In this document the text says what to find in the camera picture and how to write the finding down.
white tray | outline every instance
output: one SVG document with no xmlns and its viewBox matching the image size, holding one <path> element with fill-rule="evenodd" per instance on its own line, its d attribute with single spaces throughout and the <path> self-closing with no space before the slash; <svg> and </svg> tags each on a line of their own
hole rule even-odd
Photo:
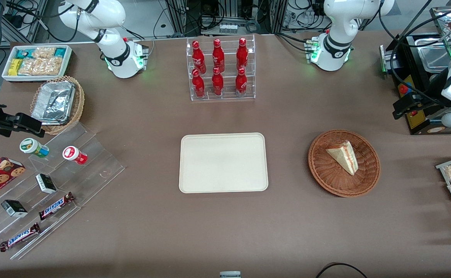
<svg viewBox="0 0 451 278">
<path fill-rule="evenodd" d="M 254 192 L 267 187 L 261 133 L 186 135 L 181 140 L 181 192 Z"/>
</svg>

brown tablecloth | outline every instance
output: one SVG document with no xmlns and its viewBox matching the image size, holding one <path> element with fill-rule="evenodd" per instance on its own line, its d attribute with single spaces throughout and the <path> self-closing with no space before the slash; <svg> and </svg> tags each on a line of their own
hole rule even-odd
<svg viewBox="0 0 451 278">
<path fill-rule="evenodd" d="M 360 32 L 337 72 L 307 65 L 273 35 L 256 39 L 257 98 L 232 103 L 190 101 L 185 39 L 157 41 L 148 70 L 127 80 L 95 44 L 73 44 L 82 122 L 127 169 L 23 259 L 0 253 L 0 277 L 304 278 L 334 261 L 369 277 L 451 277 L 451 196 L 434 168 L 451 159 L 451 136 L 411 136 L 393 120 L 397 93 L 378 54 L 387 35 Z M 28 112 L 38 86 L 5 81 L 0 102 Z M 315 183 L 307 150 L 330 129 L 375 147 L 381 178 L 369 194 L 340 198 Z M 265 136 L 268 189 L 181 193 L 181 138 L 229 132 Z M 26 137 L 0 136 L 0 156 L 26 160 Z"/>
</svg>

coca-cola bottle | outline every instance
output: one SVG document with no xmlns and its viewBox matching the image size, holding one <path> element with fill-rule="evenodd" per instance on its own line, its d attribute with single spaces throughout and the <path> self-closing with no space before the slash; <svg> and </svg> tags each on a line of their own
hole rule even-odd
<svg viewBox="0 0 451 278">
<path fill-rule="evenodd" d="M 248 65 L 248 49 L 246 49 L 246 39 L 242 37 L 239 39 L 239 48 L 236 52 L 237 58 L 237 69 L 239 70 L 241 67 L 246 68 Z"/>
<path fill-rule="evenodd" d="M 244 74 L 245 70 L 243 67 L 239 68 L 237 72 L 238 75 L 236 76 L 236 95 L 238 97 L 244 97 L 246 94 L 246 83 L 248 79 Z"/>
<path fill-rule="evenodd" d="M 220 45 L 220 39 L 214 39 L 214 52 L 212 53 L 214 59 L 214 67 L 218 67 L 220 72 L 226 70 L 226 62 L 224 58 L 224 50 Z"/>
<path fill-rule="evenodd" d="M 200 44 L 198 41 L 193 41 L 193 64 L 195 68 L 200 71 L 200 74 L 205 74 L 207 72 L 207 67 L 205 66 L 205 55 L 200 49 Z"/>
<path fill-rule="evenodd" d="M 222 77 L 222 74 L 220 74 L 220 69 L 218 67 L 214 68 L 212 83 L 214 85 L 214 94 L 220 97 L 224 92 L 224 78 Z"/>
<path fill-rule="evenodd" d="M 193 69 L 193 90 L 195 91 L 195 95 L 197 98 L 205 97 L 205 83 L 203 82 L 203 78 L 200 76 L 200 72 L 197 69 Z"/>
</svg>

wicker basket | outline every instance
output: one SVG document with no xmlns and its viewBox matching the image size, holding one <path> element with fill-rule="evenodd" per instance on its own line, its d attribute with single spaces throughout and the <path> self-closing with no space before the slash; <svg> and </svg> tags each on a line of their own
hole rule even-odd
<svg viewBox="0 0 451 278">
<path fill-rule="evenodd" d="M 349 140 L 359 169 L 354 176 L 346 172 L 326 151 L 333 144 Z M 347 130 L 330 130 L 320 134 L 310 146 L 308 164 L 317 182 L 341 197 L 358 197 L 372 190 L 380 178 L 380 161 L 375 149 L 359 134 Z"/>
<path fill-rule="evenodd" d="M 66 125 L 43 125 L 42 129 L 45 130 L 48 134 L 57 135 L 61 133 L 61 131 L 72 127 L 78 123 L 81 118 L 81 114 L 83 113 L 83 105 L 85 104 L 85 93 L 83 92 L 83 88 L 81 88 L 80 83 L 76 81 L 76 79 L 70 76 L 58 77 L 52 80 L 47 81 L 47 83 L 52 82 L 60 82 L 60 81 L 70 81 L 76 85 L 75 98 L 73 100 L 73 107 L 71 109 L 70 121 Z M 37 97 L 40 92 L 40 88 L 38 88 L 37 93 L 33 96 L 32 104 L 30 104 L 30 114 L 33 112 L 33 108 L 37 103 Z"/>
</svg>

red and white bottle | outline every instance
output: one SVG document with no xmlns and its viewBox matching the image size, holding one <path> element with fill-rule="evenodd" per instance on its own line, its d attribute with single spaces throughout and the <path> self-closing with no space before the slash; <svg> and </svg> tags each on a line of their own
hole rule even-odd
<svg viewBox="0 0 451 278">
<path fill-rule="evenodd" d="M 236 95 L 238 97 L 244 97 L 246 95 L 246 83 L 248 79 L 244 74 L 245 70 L 241 67 L 238 71 L 238 75 L 236 76 Z"/>
<path fill-rule="evenodd" d="M 212 76 L 212 84 L 214 85 L 214 94 L 220 97 L 224 93 L 224 78 L 220 74 L 218 67 L 214 68 L 214 75 Z"/>
<path fill-rule="evenodd" d="M 200 49 L 200 44 L 198 41 L 193 41 L 193 64 L 195 68 L 200 71 L 200 74 L 205 74 L 207 72 L 207 67 L 205 66 L 205 55 Z"/>
<path fill-rule="evenodd" d="M 203 78 L 200 76 L 200 72 L 198 69 L 193 69 L 193 90 L 195 91 L 195 95 L 197 98 L 204 98 L 205 97 L 205 83 L 203 81 Z"/>
<path fill-rule="evenodd" d="M 224 50 L 220 45 L 220 39 L 214 39 L 214 52 L 212 53 L 214 59 L 214 67 L 218 67 L 220 72 L 226 70 L 226 61 L 224 58 Z"/>
<path fill-rule="evenodd" d="M 248 49 L 246 48 L 246 39 L 242 37 L 239 39 L 239 48 L 236 52 L 236 59 L 237 59 L 237 70 L 239 70 L 241 67 L 246 68 L 248 65 Z"/>
</svg>

